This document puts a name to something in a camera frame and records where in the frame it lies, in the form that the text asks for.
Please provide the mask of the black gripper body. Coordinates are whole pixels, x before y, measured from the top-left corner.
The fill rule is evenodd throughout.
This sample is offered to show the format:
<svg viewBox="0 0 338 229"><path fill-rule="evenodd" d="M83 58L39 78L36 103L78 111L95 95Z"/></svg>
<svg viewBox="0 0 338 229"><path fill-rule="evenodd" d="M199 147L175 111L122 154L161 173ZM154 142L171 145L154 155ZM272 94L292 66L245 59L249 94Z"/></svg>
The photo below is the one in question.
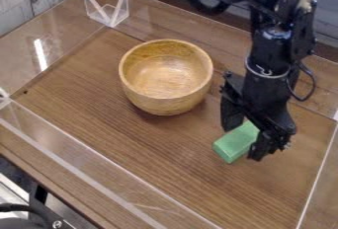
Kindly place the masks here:
<svg viewBox="0 0 338 229"><path fill-rule="evenodd" d="M245 76L225 73L222 99L229 98L242 105L245 119L260 133L269 132L278 137L278 150L285 150L296 135L288 101L297 83L297 66L286 62L265 63L254 57L246 59L245 65Z"/></svg>

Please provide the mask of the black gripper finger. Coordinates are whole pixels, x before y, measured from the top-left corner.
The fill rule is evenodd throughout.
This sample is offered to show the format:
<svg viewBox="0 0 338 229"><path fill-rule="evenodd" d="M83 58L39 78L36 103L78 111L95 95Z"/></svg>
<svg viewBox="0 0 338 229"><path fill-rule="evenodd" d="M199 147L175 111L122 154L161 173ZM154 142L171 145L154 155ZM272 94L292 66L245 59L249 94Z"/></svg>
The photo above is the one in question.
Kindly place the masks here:
<svg viewBox="0 0 338 229"><path fill-rule="evenodd" d="M274 154L280 149L278 137L269 132L261 132L257 141L250 146L247 158L262 161L264 158Z"/></svg>
<svg viewBox="0 0 338 229"><path fill-rule="evenodd" d="M221 123L225 131L231 131L242 125L245 121L245 114L242 105L233 102L229 98L221 101Z"/></svg>

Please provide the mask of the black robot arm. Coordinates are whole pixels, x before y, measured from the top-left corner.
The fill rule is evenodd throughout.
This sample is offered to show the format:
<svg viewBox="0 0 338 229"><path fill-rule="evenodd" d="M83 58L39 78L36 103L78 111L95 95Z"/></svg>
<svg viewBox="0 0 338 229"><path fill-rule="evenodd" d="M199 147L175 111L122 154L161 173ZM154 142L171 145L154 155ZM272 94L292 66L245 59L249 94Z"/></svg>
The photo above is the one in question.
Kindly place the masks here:
<svg viewBox="0 0 338 229"><path fill-rule="evenodd" d="M301 74L313 74L302 60L313 54L317 44L317 0L217 0L214 6L201 0L186 1L207 15L222 14L238 2L249 4L253 46L245 60L246 74L225 73L221 121L227 131L245 120L254 124L260 132L247 158L260 161L285 150L296 135L288 102L310 98L296 92L296 86Z"/></svg>

